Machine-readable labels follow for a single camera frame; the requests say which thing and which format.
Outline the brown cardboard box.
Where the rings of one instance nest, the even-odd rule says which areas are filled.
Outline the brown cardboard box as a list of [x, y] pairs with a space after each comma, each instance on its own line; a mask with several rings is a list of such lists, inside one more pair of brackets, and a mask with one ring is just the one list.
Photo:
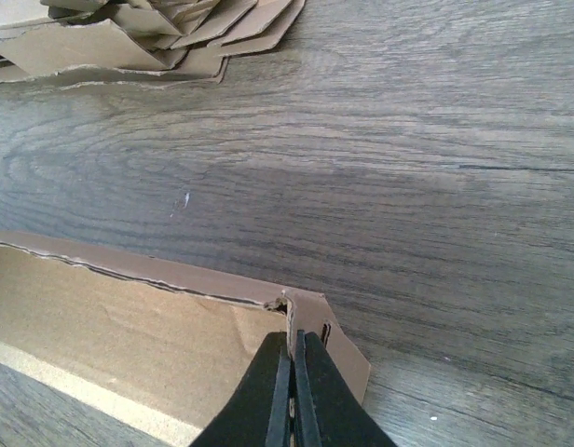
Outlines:
[[0, 363], [172, 446], [227, 405], [270, 340], [316, 334], [362, 402], [370, 364], [316, 292], [0, 232]]

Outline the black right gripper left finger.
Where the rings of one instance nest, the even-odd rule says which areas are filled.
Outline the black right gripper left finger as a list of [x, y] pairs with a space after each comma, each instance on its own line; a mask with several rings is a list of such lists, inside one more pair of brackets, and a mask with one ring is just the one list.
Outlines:
[[288, 446], [291, 359], [286, 333], [266, 335], [225, 407], [194, 446]]

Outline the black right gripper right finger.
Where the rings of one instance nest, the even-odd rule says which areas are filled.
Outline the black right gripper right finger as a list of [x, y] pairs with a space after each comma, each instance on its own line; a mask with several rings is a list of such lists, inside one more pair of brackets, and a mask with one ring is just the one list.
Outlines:
[[393, 446], [363, 409], [315, 332], [296, 336], [293, 366], [296, 446]]

